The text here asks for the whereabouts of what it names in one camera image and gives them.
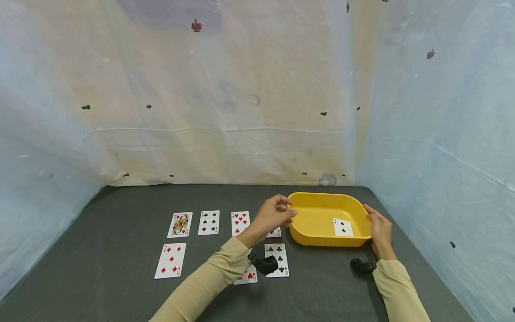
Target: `black wrist strap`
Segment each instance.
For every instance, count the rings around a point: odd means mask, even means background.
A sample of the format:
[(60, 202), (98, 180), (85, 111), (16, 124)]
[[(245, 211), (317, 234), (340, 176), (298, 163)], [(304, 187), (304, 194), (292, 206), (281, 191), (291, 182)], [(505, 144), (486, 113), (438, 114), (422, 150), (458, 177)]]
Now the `black wrist strap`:
[(255, 268), (263, 275), (268, 275), (270, 273), (275, 272), (276, 269), (279, 268), (279, 264), (277, 263), (275, 256), (268, 256), (267, 258), (261, 258), (256, 251), (256, 248), (253, 248), (247, 257), (249, 261), (254, 264)]

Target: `beige long-sleeve shirt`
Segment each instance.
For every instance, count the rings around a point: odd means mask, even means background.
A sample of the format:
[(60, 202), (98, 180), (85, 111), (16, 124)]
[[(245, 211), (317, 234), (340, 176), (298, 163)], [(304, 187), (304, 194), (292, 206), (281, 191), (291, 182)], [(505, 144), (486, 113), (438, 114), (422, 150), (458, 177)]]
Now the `beige long-sleeve shirt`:
[[(250, 266), (249, 254), (236, 237), (229, 239), (175, 289), (149, 322), (195, 321), (227, 285), (243, 275)], [(379, 260), (373, 276), (391, 322), (429, 321), (404, 265)]]

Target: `dark gray table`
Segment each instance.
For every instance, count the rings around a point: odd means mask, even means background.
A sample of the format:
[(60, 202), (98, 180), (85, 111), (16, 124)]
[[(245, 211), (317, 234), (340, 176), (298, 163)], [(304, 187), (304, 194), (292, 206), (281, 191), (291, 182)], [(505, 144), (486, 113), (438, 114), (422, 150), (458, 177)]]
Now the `dark gray table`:
[[(154, 185), (103, 189), (0, 306), (0, 321), (147, 321), (190, 273), (231, 237), (230, 213), (250, 211), (277, 193), (348, 194), (390, 220), (374, 194), (361, 187)], [(198, 236), (202, 210), (220, 210), (220, 233)], [(167, 239), (174, 212), (193, 211), (190, 236)], [(154, 280), (165, 243), (187, 242), (182, 276)], [(201, 321), (388, 321), (371, 278), (354, 276), (358, 249), (305, 247), (283, 229), (289, 278), (228, 286)], [(472, 321), (397, 226), (393, 243), (432, 321)]]

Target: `yellow bin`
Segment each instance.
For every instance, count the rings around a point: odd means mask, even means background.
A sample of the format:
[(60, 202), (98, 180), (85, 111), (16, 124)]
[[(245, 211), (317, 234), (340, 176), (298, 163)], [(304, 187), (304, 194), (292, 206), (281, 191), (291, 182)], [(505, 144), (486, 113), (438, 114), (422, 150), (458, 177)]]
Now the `yellow bin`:
[[(370, 236), (371, 221), (361, 202), (348, 195), (295, 192), (288, 197), (298, 211), (290, 225), (293, 239), (306, 246), (360, 247)], [(333, 218), (350, 221), (354, 236), (336, 236)]]

